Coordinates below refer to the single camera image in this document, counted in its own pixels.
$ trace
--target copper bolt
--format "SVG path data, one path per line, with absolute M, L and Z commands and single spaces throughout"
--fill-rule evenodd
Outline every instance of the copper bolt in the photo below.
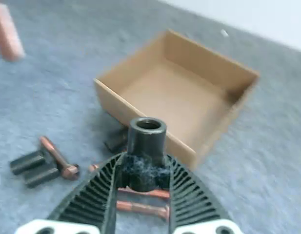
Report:
M 8 61 L 15 61 L 25 56 L 8 7 L 2 3 L 0 3 L 0 53 Z
M 144 196 L 154 196 L 154 197 L 159 197 L 159 198 L 164 198 L 164 199 L 169 199 L 170 198 L 170 193 L 165 190 L 153 190 L 145 193 L 141 192 L 136 192 L 130 188 L 118 188 L 118 191 L 122 191 L 125 193 L 131 193 L 131 194 L 139 194 L 139 195 L 144 195 Z
M 97 168 L 99 168 L 100 165 L 99 163 L 97 164 L 91 164 L 88 167 L 88 170 L 90 172 L 96 170 Z M 141 192 L 136 192 L 130 188 L 118 188 L 118 191 L 122 191 L 125 193 L 131 193 L 131 194 L 139 194 L 139 195 L 144 195 L 144 196 L 154 196 L 154 197 L 159 197 L 159 198 L 163 198 L 163 199 L 169 199 L 170 198 L 170 193 L 168 191 L 165 190 L 153 190 L 150 192 L 145 192 L 145 193 L 141 193 Z
M 117 201 L 117 209 L 120 211 L 130 211 L 148 215 L 156 215 L 163 218 L 166 221 L 169 221 L 170 216 L 170 209 L 168 206 L 155 207 L 135 202 Z
M 61 176 L 68 180 L 76 180 L 79 178 L 79 166 L 78 164 L 70 164 L 62 156 L 60 151 L 56 149 L 55 145 L 45 136 L 40 138 L 41 144 L 45 147 L 49 153 L 53 156 L 56 162 L 61 167 Z

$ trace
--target open cardboard box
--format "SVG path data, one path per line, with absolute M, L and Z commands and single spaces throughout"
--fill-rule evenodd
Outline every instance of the open cardboard box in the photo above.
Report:
M 191 169 L 237 115 L 258 74 L 167 31 L 95 80 L 100 103 L 128 125 L 167 124 L 166 152 Z

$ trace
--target black plastic tube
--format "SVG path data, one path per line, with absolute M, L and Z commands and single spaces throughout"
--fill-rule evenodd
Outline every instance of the black plastic tube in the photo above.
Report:
M 158 187 L 158 171 L 164 165 L 166 124 L 156 118 L 140 117 L 130 122 L 128 133 L 129 187 L 148 192 Z

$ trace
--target black cylinder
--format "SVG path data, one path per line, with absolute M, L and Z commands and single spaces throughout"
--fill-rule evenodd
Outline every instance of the black cylinder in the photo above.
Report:
M 19 175 L 20 173 L 38 167 L 43 163 L 45 163 L 43 153 L 41 151 L 35 151 L 11 161 L 9 166 L 13 174 Z
M 130 122 L 128 133 L 129 187 L 148 192 L 158 187 L 158 174 L 164 162 L 166 124 L 156 118 L 140 117 Z
M 46 163 L 24 174 L 24 183 L 28 188 L 34 188 L 39 184 L 57 178 L 60 175 L 59 170 L 53 163 Z

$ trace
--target screw hole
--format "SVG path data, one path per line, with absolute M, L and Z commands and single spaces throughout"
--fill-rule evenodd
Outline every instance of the screw hole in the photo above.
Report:
M 228 231 L 228 230 L 222 230 L 221 234 L 230 234 L 230 231 Z
M 54 233 L 54 229 L 47 227 L 39 230 L 36 234 L 53 234 L 53 233 Z
M 228 227 L 224 227 L 224 226 L 218 227 L 216 230 L 216 233 L 217 234 L 234 234 L 233 230 L 231 230 Z
M 144 119 L 136 123 L 136 125 L 143 129 L 153 130 L 161 127 L 161 124 L 153 119 Z

